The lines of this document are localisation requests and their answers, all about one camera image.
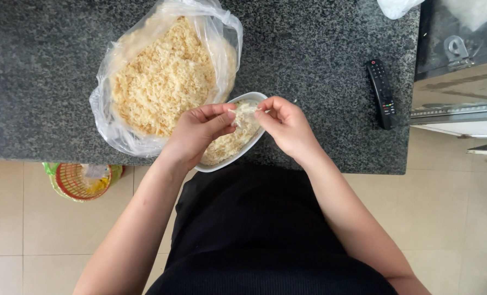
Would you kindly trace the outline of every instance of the white dish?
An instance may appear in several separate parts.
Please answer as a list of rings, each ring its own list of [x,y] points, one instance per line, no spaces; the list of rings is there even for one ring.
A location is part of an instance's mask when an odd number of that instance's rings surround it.
[[[239,97],[236,97],[235,99],[232,99],[228,102],[234,103],[239,102],[240,100],[252,100],[260,103],[260,101],[266,98],[267,96],[261,94],[260,92],[249,92],[244,95],[240,95]],[[247,144],[245,144],[236,155],[233,155],[232,157],[229,157],[216,165],[204,165],[199,163],[198,165],[196,165],[195,169],[200,172],[213,172],[233,163],[238,158],[243,156],[247,151],[249,151],[253,147],[253,145],[260,139],[260,137],[262,137],[264,132],[265,130],[263,128],[258,128],[251,140],[249,140],[249,142],[247,142]]]

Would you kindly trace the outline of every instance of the tile floor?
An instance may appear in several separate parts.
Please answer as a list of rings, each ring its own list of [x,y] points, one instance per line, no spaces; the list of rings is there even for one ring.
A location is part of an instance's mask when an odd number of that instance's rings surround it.
[[[433,294],[487,295],[487,156],[465,154],[486,143],[412,128],[405,176],[346,175]],[[76,203],[41,164],[0,161],[0,294],[70,294],[146,171],[130,167],[106,195]]]

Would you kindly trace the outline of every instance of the person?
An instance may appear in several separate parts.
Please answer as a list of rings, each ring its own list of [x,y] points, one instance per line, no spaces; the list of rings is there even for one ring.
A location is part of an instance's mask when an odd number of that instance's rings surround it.
[[[234,132],[234,108],[208,104],[181,115],[75,295],[143,292],[181,184],[214,139]],[[281,97],[258,108],[260,125],[304,171],[232,165],[196,173],[176,205],[165,270],[147,294],[429,294],[301,109]]]

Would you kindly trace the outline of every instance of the black shirt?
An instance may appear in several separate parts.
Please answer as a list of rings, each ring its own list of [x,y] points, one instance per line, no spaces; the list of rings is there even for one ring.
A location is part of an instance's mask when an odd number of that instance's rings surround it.
[[[303,171],[198,172],[176,205],[171,251],[153,294],[396,294],[347,256]]]

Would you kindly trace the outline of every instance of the hand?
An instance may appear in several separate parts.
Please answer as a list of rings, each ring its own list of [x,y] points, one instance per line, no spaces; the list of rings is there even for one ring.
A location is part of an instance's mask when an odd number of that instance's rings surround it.
[[[254,117],[287,155],[298,164],[323,152],[302,110],[285,98],[273,96],[258,104]]]
[[[184,112],[160,157],[185,163],[191,170],[196,166],[208,145],[216,138],[233,133],[234,104],[206,104]]]

